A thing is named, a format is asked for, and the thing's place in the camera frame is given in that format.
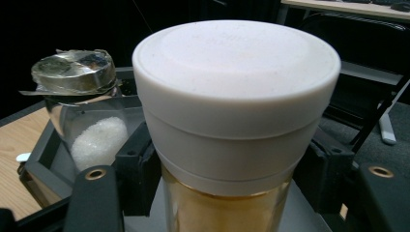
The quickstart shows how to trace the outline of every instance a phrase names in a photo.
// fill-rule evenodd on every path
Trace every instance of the white cylindrical cap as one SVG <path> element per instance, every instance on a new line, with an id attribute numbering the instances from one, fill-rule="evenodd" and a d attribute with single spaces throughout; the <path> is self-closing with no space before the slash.
<path id="1" fill-rule="evenodd" d="M 137 46 L 132 65 L 162 163 L 218 195 L 253 194 L 291 175 L 340 70 L 318 38 L 245 20 L 164 29 Z"/>

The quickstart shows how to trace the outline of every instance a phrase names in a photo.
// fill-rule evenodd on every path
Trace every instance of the sugar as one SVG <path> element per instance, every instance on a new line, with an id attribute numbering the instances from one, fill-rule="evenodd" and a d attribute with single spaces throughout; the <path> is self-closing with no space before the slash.
<path id="1" fill-rule="evenodd" d="M 99 120 L 84 130 L 73 143 L 71 153 L 78 170 L 111 165 L 127 139 L 127 127 L 123 120 L 117 117 Z"/>

